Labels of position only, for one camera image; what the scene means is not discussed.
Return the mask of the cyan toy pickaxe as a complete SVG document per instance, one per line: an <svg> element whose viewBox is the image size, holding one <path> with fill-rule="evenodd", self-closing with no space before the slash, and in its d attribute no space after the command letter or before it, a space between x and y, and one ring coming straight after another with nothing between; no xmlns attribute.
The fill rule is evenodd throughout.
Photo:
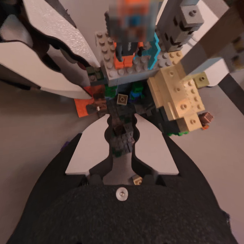
<svg viewBox="0 0 244 244"><path fill-rule="evenodd" d="M143 49L142 50L142 56L150 56L149 60L148 60L148 70L152 70L154 68L154 65L157 62L157 56L159 55L161 48L159 46L159 38L156 34L156 32L154 32L154 38L152 41L149 42L150 47L149 49Z"/></svg>

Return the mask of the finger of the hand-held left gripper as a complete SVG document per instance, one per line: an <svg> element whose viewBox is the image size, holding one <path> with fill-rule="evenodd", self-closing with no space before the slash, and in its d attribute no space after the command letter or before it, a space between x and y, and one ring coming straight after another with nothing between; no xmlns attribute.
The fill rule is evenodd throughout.
<svg viewBox="0 0 244 244"><path fill-rule="evenodd" d="M72 99L91 99L87 91L47 67L35 51L20 41L0 44L0 63L14 73L38 85L40 90Z"/></svg>
<svg viewBox="0 0 244 244"><path fill-rule="evenodd" d="M81 32L48 2L24 0L23 5L29 24L49 44L85 66L101 66Z"/></svg>

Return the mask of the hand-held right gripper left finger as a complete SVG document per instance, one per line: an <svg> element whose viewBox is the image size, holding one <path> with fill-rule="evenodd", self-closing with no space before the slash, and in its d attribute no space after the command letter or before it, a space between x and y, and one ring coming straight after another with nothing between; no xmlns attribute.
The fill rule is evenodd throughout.
<svg viewBox="0 0 244 244"><path fill-rule="evenodd" d="M107 175L113 166L110 148L111 117L105 114L89 125L81 135L66 175Z"/></svg>

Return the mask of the grey desk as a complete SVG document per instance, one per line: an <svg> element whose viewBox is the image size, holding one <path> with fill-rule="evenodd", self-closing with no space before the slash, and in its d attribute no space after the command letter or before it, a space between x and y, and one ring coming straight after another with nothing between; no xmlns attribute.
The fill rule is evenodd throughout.
<svg viewBox="0 0 244 244"><path fill-rule="evenodd" d="M218 85L199 93L214 116L209 129L172 140L204 174L243 243L243 114ZM13 233L48 163L96 118L79 119L73 99L1 82L1 243Z"/></svg>

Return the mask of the tan square toy tile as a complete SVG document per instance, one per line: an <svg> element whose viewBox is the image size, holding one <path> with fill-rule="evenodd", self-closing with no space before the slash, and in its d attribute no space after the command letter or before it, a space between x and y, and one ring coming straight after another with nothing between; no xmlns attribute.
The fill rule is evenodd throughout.
<svg viewBox="0 0 244 244"><path fill-rule="evenodd" d="M117 105L126 106L128 101L128 95L125 94L118 94L117 96Z"/></svg>

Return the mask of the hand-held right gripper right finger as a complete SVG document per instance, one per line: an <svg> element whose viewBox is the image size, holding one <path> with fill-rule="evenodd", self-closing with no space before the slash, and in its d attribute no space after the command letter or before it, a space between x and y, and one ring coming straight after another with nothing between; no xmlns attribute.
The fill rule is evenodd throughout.
<svg viewBox="0 0 244 244"><path fill-rule="evenodd" d="M178 175L178 168L162 132L139 114L134 114L134 117L133 153L135 159L152 173Z"/></svg>

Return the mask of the small brown brick piece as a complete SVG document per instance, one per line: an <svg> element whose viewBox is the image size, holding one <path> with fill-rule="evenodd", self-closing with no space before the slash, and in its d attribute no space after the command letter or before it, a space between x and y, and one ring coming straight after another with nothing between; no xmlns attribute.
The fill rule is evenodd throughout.
<svg viewBox="0 0 244 244"><path fill-rule="evenodd" d="M214 116L209 112L204 112L198 115L198 118L202 125L202 130L207 130L209 128L209 124L214 119Z"/></svg>

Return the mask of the grey toy sword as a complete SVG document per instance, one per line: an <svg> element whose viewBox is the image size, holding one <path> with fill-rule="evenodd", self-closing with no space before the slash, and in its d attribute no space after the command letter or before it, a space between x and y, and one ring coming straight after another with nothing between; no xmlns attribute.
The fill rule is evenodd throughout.
<svg viewBox="0 0 244 244"><path fill-rule="evenodd" d="M111 38L111 30L110 30L110 17L108 11L104 13L105 16L105 23L106 23L106 29L107 29L107 36ZM123 61L122 58L122 43L117 42L117 46L115 48L115 56L119 62Z"/></svg>

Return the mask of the toy brick cave model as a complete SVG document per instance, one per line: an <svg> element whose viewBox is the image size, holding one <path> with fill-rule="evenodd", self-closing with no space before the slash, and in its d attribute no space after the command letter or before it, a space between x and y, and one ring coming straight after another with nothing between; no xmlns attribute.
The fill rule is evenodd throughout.
<svg viewBox="0 0 244 244"><path fill-rule="evenodd" d="M164 107L169 120L179 120L179 128L183 131L192 131L200 126L196 118L204 106L196 85L187 83L192 80L190 75L197 69L204 68L208 61L214 61L219 52L234 39L243 33L243 1L225 1L228 10L220 17L212 28L181 58L169 67L157 68L157 73L143 71L133 62L132 67L116 69L114 66L114 42L129 42L126 30L129 24L142 27L142 17L149 14L149 1L144 1L145 7L139 7L143 1L114 1L109 6L111 38L107 32L99 35L96 33L96 44L102 55L102 71L108 79L108 85L114 86L115 82L125 83L148 78L148 85L157 108Z"/></svg>

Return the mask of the green zombie toy figure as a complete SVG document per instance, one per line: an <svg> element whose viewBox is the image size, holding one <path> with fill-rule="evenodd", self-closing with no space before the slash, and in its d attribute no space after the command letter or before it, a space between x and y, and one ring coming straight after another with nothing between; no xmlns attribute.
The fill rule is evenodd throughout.
<svg viewBox="0 0 244 244"><path fill-rule="evenodd" d="M129 94L130 97L130 101L136 101L139 98L143 99L145 96L143 95L143 84L142 82L138 81L138 82L134 82L132 84L132 88Z"/></svg>

